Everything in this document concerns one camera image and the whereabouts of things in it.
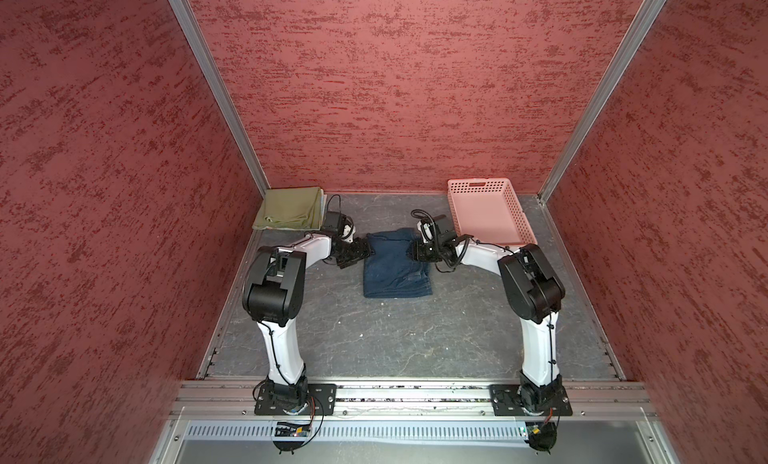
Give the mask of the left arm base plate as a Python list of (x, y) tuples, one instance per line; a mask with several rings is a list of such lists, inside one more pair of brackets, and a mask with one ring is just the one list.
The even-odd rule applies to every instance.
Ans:
[(336, 384), (266, 381), (254, 390), (254, 414), (259, 416), (329, 416), (334, 413)]

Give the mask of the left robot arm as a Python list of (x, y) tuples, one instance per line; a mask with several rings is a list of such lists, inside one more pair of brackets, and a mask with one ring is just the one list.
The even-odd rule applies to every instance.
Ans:
[(261, 331), (269, 362), (256, 395), (257, 413), (301, 415), (312, 408), (296, 328), (307, 269), (325, 261), (345, 269), (374, 254), (365, 238), (325, 233), (309, 233), (289, 245), (258, 249), (242, 291), (242, 307)]

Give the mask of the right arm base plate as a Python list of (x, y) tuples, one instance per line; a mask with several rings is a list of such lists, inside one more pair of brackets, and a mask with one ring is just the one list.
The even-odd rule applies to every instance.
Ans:
[(489, 387), (490, 403), (495, 416), (570, 417), (573, 410), (562, 384), (537, 387), (532, 384)]

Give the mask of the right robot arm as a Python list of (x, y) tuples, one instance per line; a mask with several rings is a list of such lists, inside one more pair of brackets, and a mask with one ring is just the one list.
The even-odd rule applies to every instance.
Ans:
[(556, 357), (556, 325), (566, 292), (544, 252), (536, 244), (513, 250), (458, 235), (445, 215), (415, 209), (411, 216), (418, 220), (419, 234), (408, 250), (412, 260), (431, 263), (443, 274), (464, 265), (500, 277), (507, 303), (522, 329), (517, 405), (528, 415), (553, 410), (564, 394)]

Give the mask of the blue denim skirt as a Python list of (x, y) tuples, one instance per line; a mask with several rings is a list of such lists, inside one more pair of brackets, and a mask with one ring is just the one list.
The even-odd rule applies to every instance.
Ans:
[(365, 298), (408, 299), (432, 294), (429, 264), (415, 261), (408, 254), (418, 237), (409, 228), (367, 235), (372, 254), (364, 262)]

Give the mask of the floral pastel skirt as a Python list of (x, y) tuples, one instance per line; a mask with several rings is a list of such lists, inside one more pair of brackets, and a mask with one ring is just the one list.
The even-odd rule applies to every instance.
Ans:
[(329, 199), (329, 196), (328, 196), (328, 194), (325, 191), (323, 191), (323, 193), (322, 193), (322, 198), (323, 199), (322, 199), (322, 206), (321, 206), (320, 229), (323, 228), (323, 226), (325, 224), (325, 219), (326, 219), (326, 216), (327, 216), (327, 213), (328, 213), (328, 199)]

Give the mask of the olive green skirt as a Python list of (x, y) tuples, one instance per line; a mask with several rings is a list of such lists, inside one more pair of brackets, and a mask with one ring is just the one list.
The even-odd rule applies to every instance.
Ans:
[(320, 187), (268, 190), (253, 229), (319, 230), (324, 219), (324, 203), (325, 193)]

